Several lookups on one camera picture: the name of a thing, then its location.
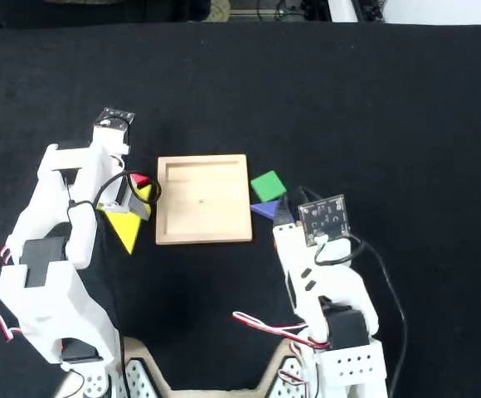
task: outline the wooden board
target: wooden board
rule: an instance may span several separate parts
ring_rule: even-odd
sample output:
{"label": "wooden board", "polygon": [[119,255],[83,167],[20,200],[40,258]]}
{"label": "wooden board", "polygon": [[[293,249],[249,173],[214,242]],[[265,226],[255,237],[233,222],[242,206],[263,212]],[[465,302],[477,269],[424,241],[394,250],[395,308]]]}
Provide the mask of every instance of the wooden board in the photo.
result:
{"label": "wooden board", "polygon": [[157,244],[251,240],[245,155],[159,158],[158,181]]}

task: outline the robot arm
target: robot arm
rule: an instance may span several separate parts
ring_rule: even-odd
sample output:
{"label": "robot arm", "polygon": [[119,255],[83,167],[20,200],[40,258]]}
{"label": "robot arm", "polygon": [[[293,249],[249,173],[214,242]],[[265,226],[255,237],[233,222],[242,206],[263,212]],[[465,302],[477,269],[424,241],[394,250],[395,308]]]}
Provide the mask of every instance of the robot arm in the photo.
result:
{"label": "robot arm", "polygon": [[[125,122],[112,124],[110,118]],[[87,294],[77,270],[90,264],[97,230],[93,203],[101,189],[99,205],[106,211],[143,214],[135,207],[144,204],[133,201],[123,178],[104,187],[124,169],[121,155],[129,149],[124,137],[133,118],[105,109],[91,143],[49,145],[32,198],[7,238],[12,261],[0,276],[0,299],[16,316],[25,339],[49,363],[86,378],[100,377],[101,391],[93,391],[92,398],[107,391],[109,377],[112,396],[117,396],[119,332]],[[70,223],[70,234],[49,237],[61,223]]]}
{"label": "robot arm", "polygon": [[[333,204],[339,203],[345,223],[333,218],[337,212],[335,208],[328,209],[331,200],[336,200]],[[325,350],[300,345],[304,377],[310,396],[386,398],[382,345],[372,337],[379,328],[378,316],[362,278],[349,267],[350,261],[322,266],[316,260],[338,260],[351,254],[351,242],[345,239],[347,218],[342,210],[343,197],[329,201],[323,206],[317,204],[314,211],[318,214],[314,212],[298,225],[289,210],[288,197],[283,195],[274,221],[275,245],[292,307],[308,325],[299,336],[328,344]],[[327,218],[324,211],[333,216]],[[335,225],[337,239],[329,240],[322,250],[308,245],[325,236],[325,231],[331,235]]]}

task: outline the wire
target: wire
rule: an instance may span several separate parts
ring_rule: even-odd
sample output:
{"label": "wire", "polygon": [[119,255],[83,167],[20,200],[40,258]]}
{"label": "wire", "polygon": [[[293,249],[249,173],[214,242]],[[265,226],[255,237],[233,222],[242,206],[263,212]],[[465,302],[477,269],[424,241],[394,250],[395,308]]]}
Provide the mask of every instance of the wire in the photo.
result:
{"label": "wire", "polygon": [[393,398],[395,396],[397,382],[399,381],[399,376],[401,375],[401,369],[405,362],[406,357],[406,349],[408,346],[408,323],[406,321],[405,311],[402,307],[401,301],[399,300],[399,296],[391,282],[390,275],[388,274],[388,270],[386,268],[386,264],[382,259],[379,252],[369,243],[367,243],[364,239],[360,239],[355,235],[349,234],[346,236],[346,239],[354,240],[358,243],[358,247],[350,254],[342,257],[338,260],[329,260],[329,261],[317,261],[318,255],[325,247],[325,243],[320,245],[316,250],[316,254],[314,255],[314,263],[316,265],[338,265],[343,264],[347,261],[350,261],[360,255],[365,249],[369,250],[370,253],[376,258],[377,263],[381,266],[382,274],[384,275],[384,279],[386,284],[388,285],[388,289],[390,290],[391,296],[393,297],[393,301],[397,307],[397,311],[399,312],[399,316],[401,317],[401,325],[402,325],[402,338],[401,338],[401,353],[399,355],[399,359],[397,360],[396,368],[393,372],[393,376],[391,378],[390,388],[389,388],[389,396]]}
{"label": "wire", "polygon": [[260,0],[257,0],[257,17],[259,18],[260,21],[263,20],[263,16],[260,15]]}
{"label": "wire", "polygon": [[318,363],[316,363],[316,394],[314,394],[314,398],[318,398],[318,394],[320,392],[320,369],[318,367]]}
{"label": "wire", "polygon": [[76,371],[75,369],[70,369],[69,371],[72,371],[72,372],[75,373],[76,375],[80,376],[80,377],[82,378],[82,382],[80,383],[80,387],[78,387],[75,392],[72,392],[71,394],[69,394],[69,395],[67,395],[67,396],[63,396],[63,397],[61,397],[61,398],[71,398],[71,397],[74,396],[75,394],[78,394],[78,392],[79,392],[80,390],[82,390],[82,387],[83,387],[84,384],[85,384],[85,377],[84,377],[84,375],[82,375],[81,373],[79,373],[79,372]]}
{"label": "wire", "polygon": [[386,280],[388,289],[390,290],[391,296],[393,297],[393,301],[397,306],[397,311],[399,311],[399,315],[401,317],[401,324],[402,324],[401,353],[399,354],[399,359],[397,360],[396,368],[393,372],[393,376],[391,377],[390,388],[389,388],[389,396],[390,398],[393,398],[396,393],[397,382],[399,381],[399,376],[401,375],[401,369],[403,367],[403,364],[405,362],[405,357],[406,357],[406,348],[408,346],[408,322],[406,321],[405,311],[403,309],[401,301],[399,300],[399,296],[397,296],[397,292],[393,287],[393,283],[391,282],[391,278],[390,278],[390,275],[388,274],[388,270],[386,269],[386,264],[384,260],[382,259],[379,252],[372,245],[367,243],[365,240],[362,240],[362,242],[365,248],[368,249],[370,253],[372,253],[375,256],[375,258],[377,259],[377,262],[381,266],[382,273],[384,274],[384,279]]}
{"label": "wire", "polygon": [[[275,5],[275,12],[274,12],[274,20],[277,21],[277,22],[281,22],[283,21],[283,18],[285,17],[289,17],[289,16],[292,16],[292,15],[297,15],[297,16],[300,16],[300,17],[305,17],[304,14],[302,14],[301,12],[294,12],[294,8],[292,7],[286,7],[286,0],[279,0],[277,2],[277,4]],[[291,12],[281,12],[281,6],[285,5],[285,8],[288,10],[288,11],[291,11]]]}
{"label": "wire", "polygon": [[14,334],[22,334],[22,330],[20,328],[9,328],[7,326],[7,323],[1,316],[1,314],[0,314],[0,328],[1,328],[2,334],[5,337],[6,342],[11,341],[14,338]]}
{"label": "wire", "polygon": [[124,163],[124,160],[122,157],[117,155],[110,155],[110,157],[119,161],[119,167],[121,167],[121,170],[124,170],[124,168],[126,167],[126,163]]}
{"label": "wire", "polygon": [[360,238],[356,237],[355,235],[349,234],[348,236],[344,236],[343,239],[347,239],[350,242],[352,242],[352,241],[357,242],[358,247],[354,251],[352,251],[351,254],[346,255],[346,256],[344,256],[340,259],[318,261],[318,256],[320,255],[322,250],[325,248],[325,245],[327,244],[327,242],[322,243],[321,245],[318,246],[318,249],[316,250],[316,254],[314,255],[314,263],[316,265],[321,265],[321,266],[339,265],[339,264],[347,263],[348,261],[351,261],[355,257],[357,257],[358,255],[360,255],[362,253],[362,251],[364,250],[364,248],[366,247],[366,244]]}
{"label": "wire", "polygon": [[[134,184],[129,179],[130,176],[134,173],[141,174],[142,176],[145,176],[146,178],[148,178],[150,180],[151,185],[154,185],[156,187],[156,190],[155,190],[156,192],[151,199],[148,199],[148,200],[143,199],[138,194],[138,192],[135,190]],[[100,186],[99,190],[97,191],[97,195],[95,196],[95,199],[92,202],[93,207],[95,209],[99,205],[100,197],[101,197],[102,193],[106,190],[106,188],[109,187],[114,181],[116,181],[119,178],[124,177],[124,176],[127,176],[128,180],[129,180],[130,190],[132,191],[132,193],[136,196],[136,198],[138,200],[140,200],[141,202],[146,203],[148,205],[153,205],[154,203],[156,203],[156,201],[158,201],[159,197],[162,194],[162,189],[161,189],[161,185],[159,185],[159,182],[155,181],[152,177],[150,177],[148,174],[146,174],[144,172],[123,170],[122,172],[118,172],[113,177],[109,178],[108,181],[106,181],[104,184],[102,184],[102,186]]]}
{"label": "wire", "polygon": [[252,317],[251,315],[248,315],[247,313],[242,313],[240,311],[235,311],[233,312],[232,315],[234,319],[250,326],[251,328],[262,330],[263,332],[275,334],[277,336],[286,337],[290,340],[299,342],[300,344],[304,344],[311,348],[325,350],[331,347],[329,342],[315,342],[315,341],[305,340],[305,339],[302,339],[301,337],[296,336],[291,332],[288,332],[288,330],[291,330],[292,328],[305,328],[307,326],[306,323],[302,323],[300,325],[294,325],[294,326],[279,327],[279,326],[267,325],[260,319]]}
{"label": "wire", "polygon": [[305,380],[293,375],[292,373],[288,373],[287,371],[284,371],[283,369],[279,369],[277,371],[277,376],[279,379],[284,381],[285,383],[289,383],[291,386],[302,386],[305,384]]}

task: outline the black cable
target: black cable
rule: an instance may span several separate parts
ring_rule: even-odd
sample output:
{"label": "black cable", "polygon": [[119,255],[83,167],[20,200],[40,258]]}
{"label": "black cable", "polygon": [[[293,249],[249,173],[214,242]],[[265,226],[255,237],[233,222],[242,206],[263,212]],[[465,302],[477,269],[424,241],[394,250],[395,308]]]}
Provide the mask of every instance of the black cable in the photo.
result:
{"label": "black cable", "polygon": [[69,394],[68,396],[64,396],[62,398],[71,398],[72,396],[74,396],[76,393],[78,393],[80,390],[82,390],[82,387],[84,386],[85,384],[85,378],[84,378],[84,375],[80,374],[78,371],[76,371],[75,369],[70,369],[69,371],[72,371],[73,373],[75,373],[76,375],[80,376],[82,378],[82,382],[80,383],[80,387],[78,387],[78,389],[75,391],[75,392],[72,392],[71,394]]}
{"label": "black cable", "polygon": [[399,300],[399,296],[395,288],[393,287],[393,283],[391,282],[390,275],[388,274],[388,270],[386,268],[386,264],[382,259],[379,252],[369,243],[367,243],[364,239],[360,239],[355,235],[349,234],[349,236],[345,236],[346,239],[354,240],[358,243],[358,247],[351,252],[350,255],[346,255],[338,260],[328,260],[328,261],[317,261],[318,255],[325,247],[325,244],[320,245],[318,250],[316,250],[316,254],[314,255],[314,263],[316,265],[338,265],[343,264],[347,261],[353,260],[355,257],[360,255],[365,249],[369,250],[376,258],[377,262],[381,266],[382,274],[384,275],[384,279],[386,284],[388,285],[388,289],[390,290],[391,296],[393,297],[393,301],[396,304],[397,311],[399,312],[399,316],[401,317],[401,325],[402,325],[402,338],[401,338],[401,354],[399,355],[399,360],[397,361],[396,368],[393,372],[393,376],[391,378],[389,396],[393,398],[395,396],[397,382],[399,381],[399,376],[401,375],[401,369],[403,367],[403,363],[405,362],[406,357],[406,348],[408,346],[408,323],[406,321],[405,311]]}
{"label": "black cable", "polygon": [[263,20],[263,16],[260,15],[260,0],[257,0],[257,17],[259,18],[260,21]]}
{"label": "black cable", "polygon": [[123,170],[122,172],[118,172],[113,177],[109,178],[108,181],[106,181],[104,184],[102,184],[102,186],[100,186],[99,191],[97,192],[97,195],[95,196],[95,199],[92,202],[94,208],[96,209],[97,206],[99,205],[99,200],[100,200],[100,197],[102,195],[102,192],[104,192],[106,190],[106,188],[109,187],[109,185],[112,182],[114,182],[115,180],[117,180],[118,178],[121,178],[123,176],[127,176],[127,178],[129,178],[129,176],[131,174],[134,174],[134,173],[141,174],[142,176],[145,176],[146,178],[148,178],[150,180],[150,183],[156,187],[156,192],[153,195],[152,199],[145,200],[135,191],[133,183],[131,182],[131,180],[129,180],[130,190],[137,197],[137,199],[140,200],[141,202],[147,203],[149,205],[153,205],[156,201],[158,201],[158,199],[159,199],[159,197],[161,196],[161,193],[162,193],[162,189],[161,189],[161,186],[159,185],[159,182],[155,181],[152,177],[150,177],[148,174],[145,174],[143,172]]}
{"label": "black cable", "polygon": [[320,370],[318,367],[318,363],[316,363],[315,366],[316,366],[316,394],[314,394],[314,398],[318,398],[318,394],[320,392]]}
{"label": "black cable", "polygon": [[401,354],[399,355],[399,360],[397,361],[396,368],[393,371],[393,376],[391,377],[390,388],[389,388],[389,396],[393,398],[396,393],[397,382],[399,381],[399,376],[401,375],[401,370],[403,367],[403,363],[405,362],[406,357],[406,348],[408,346],[408,323],[406,321],[405,311],[403,310],[403,306],[401,301],[399,300],[399,296],[397,296],[397,292],[393,287],[393,283],[391,282],[390,275],[388,274],[388,270],[386,269],[386,264],[382,259],[379,252],[365,240],[362,240],[365,248],[368,249],[377,259],[377,262],[381,266],[382,273],[384,274],[384,279],[386,280],[386,284],[388,285],[388,289],[390,290],[391,296],[393,297],[393,301],[397,306],[397,311],[399,311],[399,316],[401,317],[402,323],[402,339],[401,339]]}
{"label": "black cable", "polygon": [[283,21],[283,19],[285,17],[289,17],[289,16],[292,16],[292,15],[297,15],[297,16],[300,16],[300,17],[303,17],[305,18],[305,15],[302,14],[301,12],[294,12],[294,9],[291,8],[291,7],[286,7],[286,9],[288,11],[292,11],[292,12],[283,12],[281,13],[281,6],[285,5],[286,6],[286,0],[279,0],[277,2],[277,4],[275,5],[275,11],[274,11],[274,20],[276,22],[281,22]]}
{"label": "black cable", "polygon": [[322,252],[322,250],[325,248],[326,243],[320,245],[318,249],[316,250],[316,254],[314,255],[314,263],[316,265],[338,265],[338,264],[343,264],[348,261],[353,260],[355,257],[360,255],[362,251],[365,249],[366,244],[358,237],[355,235],[349,234],[348,236],[344,236],[343,239],[347,239],[351,242],[355,241],[358,244],[358,247],[355,250],[352,250],[351,254],[346,255],[340,259],[337,260],[325,260],[325,261],[318,261],[318,256]]}

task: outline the red and white wire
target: red and white wire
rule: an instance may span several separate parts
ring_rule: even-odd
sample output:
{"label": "red and white wire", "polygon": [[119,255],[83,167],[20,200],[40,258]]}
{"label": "red and white wire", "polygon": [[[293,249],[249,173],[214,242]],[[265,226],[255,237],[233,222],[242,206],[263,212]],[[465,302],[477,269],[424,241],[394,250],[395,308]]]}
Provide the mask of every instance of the red and white wire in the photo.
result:
{"label": "red and white wire", "polygon": [[7,342],[9,342],[14,338],[14,333],[19,333],[19,334],[22,333],[22,330],[20,328],[9,328],[5,320],[2,318],[1,314],[0,314],[0,328]]}
{"label": "red and white wire", "polygon": [[299,342],[300,344],[304,344],[311,348],[325,349],[329,347],[328,342],[324,342],[324,343],[313,342],[313,341],[298,337],[297,335],[291,332],[288,332],[289,330],[305,328],[307,326],[306,323],[300,323],[298,325],[293,325],[293,326],[270,326],[264,323],[263,321],[261,321],[260,319],[257,319],[255,317],[252,317],[251,315],[248,315],[247,313],[235,311],[232,315],[233,315],[233,318],[236,319],[237,321],[240,321],[252,328],[262,330],[263,332],[272,333],[281,337],[286,337],[292,341]]}
{"label": "red and white wire", "polygon": [[303,384],[306,383],[306,381],[301,377],[297,377],[296,375],[293,375],[292,373],[288,373],[283,369],[279,369],[277,371],[277,376],[279,379],[281,379],[285,383],[289,383],[291,386],[302,386]]}
{"label": "red and white wire", "polygon": [[8,246],[3,245],[0,249],[0,257],[3,265],[8,265],[8,261],[12,258],[12,252]]}

